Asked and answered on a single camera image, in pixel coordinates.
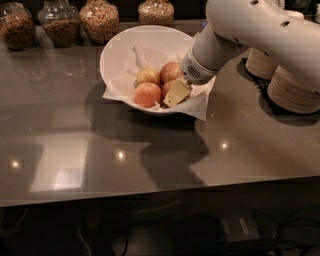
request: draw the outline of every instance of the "gray countertop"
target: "gray countertop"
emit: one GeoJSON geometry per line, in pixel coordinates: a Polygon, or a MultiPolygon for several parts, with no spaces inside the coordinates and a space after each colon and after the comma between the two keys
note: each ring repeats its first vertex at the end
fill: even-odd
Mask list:
{"type": "Polygon", "coordinates": [[[54,49],[38,32],[33,49],[0,47],[0,206],[320,174],[320,115],[273,115],[241,63],[248,51],[216,77],[204,122],[103,99],[103,47],[54,49]]]}

